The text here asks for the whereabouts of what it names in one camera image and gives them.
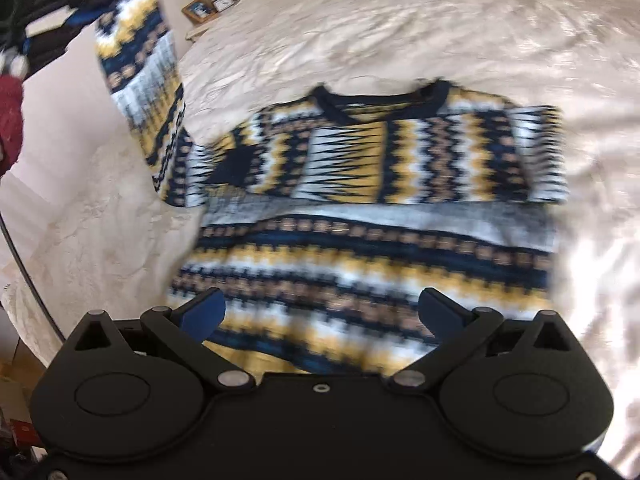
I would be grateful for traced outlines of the left hand in maroon glove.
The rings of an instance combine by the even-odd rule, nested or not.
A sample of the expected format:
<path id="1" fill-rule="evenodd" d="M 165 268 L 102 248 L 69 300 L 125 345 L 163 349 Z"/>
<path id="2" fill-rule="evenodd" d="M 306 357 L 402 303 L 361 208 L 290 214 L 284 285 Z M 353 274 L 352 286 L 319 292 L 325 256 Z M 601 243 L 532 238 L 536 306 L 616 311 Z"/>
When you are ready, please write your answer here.
<path id="1" fill-rule="evenodd" d="M 22 82 L 10 75 L 2 75 L 0 84 L 1 177 L 11 169 L 21 154 L 24 126 L 23 98 Z"/>

